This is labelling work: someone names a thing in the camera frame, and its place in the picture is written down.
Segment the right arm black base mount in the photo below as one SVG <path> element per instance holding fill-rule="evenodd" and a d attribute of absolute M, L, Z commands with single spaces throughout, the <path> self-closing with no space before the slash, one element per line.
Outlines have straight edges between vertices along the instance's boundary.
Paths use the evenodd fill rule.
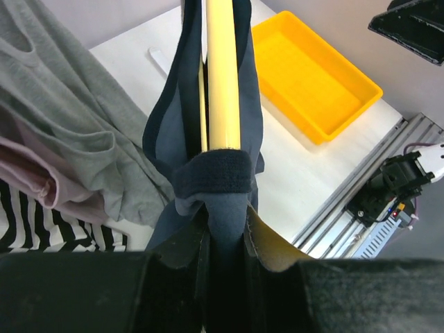
<path fill-rule="evenodd" d="M 396 155 L 385 160 L 346 205 L 365 226 L 387 220 L 405 203 L 422 193 L 435 173 L 420 164 L 420 153 Z"/>

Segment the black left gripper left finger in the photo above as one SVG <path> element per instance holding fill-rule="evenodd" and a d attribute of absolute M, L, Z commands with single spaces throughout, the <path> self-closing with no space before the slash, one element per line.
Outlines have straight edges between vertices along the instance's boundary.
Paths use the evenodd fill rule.
<path fill-rule="evenodd" d="M 2 332 L 199 332 L 206 213 L 152 251 L 1 256 Z"/>

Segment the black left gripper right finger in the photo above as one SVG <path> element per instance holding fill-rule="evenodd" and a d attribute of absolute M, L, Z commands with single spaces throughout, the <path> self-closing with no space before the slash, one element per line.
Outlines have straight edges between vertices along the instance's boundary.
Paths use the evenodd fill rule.
<path fill-rule="evenodd" d="M 249 207 L 244 232 L 253 332 L 442 332 L 443 263 L 314 259 Z"/>

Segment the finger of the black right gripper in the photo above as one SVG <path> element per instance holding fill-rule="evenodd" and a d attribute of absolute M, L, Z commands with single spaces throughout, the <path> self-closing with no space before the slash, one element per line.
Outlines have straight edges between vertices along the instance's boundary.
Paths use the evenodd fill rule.
<path fill-rule="evenodd" d="M 434 65 L 443 65 L 442 1 L 392 1 L 385 12 L 372 18 L 368 29 Z"/>

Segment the yellow hanger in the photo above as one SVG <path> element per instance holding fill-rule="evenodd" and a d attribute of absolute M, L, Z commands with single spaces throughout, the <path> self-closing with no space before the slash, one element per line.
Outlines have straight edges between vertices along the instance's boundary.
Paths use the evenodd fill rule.
<path fill-rule="evenodd" d="M 200 144 L 203 152 L 241 148 L 239 84 L 231 1 L 202 1 L 207 62 L 199 62 Z M 204 79 L 203 65 L 207 65 Z"/>

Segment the blue printed tank top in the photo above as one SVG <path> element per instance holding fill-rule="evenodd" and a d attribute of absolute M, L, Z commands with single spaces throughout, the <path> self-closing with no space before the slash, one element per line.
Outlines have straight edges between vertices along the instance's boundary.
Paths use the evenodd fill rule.
<path fill-rule="evenodd" d="M 201 149 L 198 73 L 202 70 L 202 10 L 199 1 L 186 1 L 176 54 L 142 138 L 145 156 L 172 184 L 175 195 L 161 213 L 148 249 L 173 236 L 205 207 L 214 243 L 227 253 L 244 232 L 247 207 L 257 204 L 255 177 L 264 170 L 260 153 L 263 116 L 250 26 L 251 3 L 235 1 L 233 11 L 241 149 Z"/>

